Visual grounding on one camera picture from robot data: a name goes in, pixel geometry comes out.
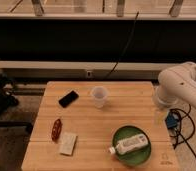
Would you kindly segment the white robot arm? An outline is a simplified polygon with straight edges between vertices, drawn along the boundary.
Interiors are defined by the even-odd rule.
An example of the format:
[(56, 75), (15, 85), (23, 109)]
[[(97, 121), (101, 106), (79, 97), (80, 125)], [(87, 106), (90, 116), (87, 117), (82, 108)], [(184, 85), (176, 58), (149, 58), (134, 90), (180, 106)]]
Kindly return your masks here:
[(170, 108), (181, 99), (196, 109), (196, 63), (185, 62), (162, 70), (153, 102), (160, 108)]

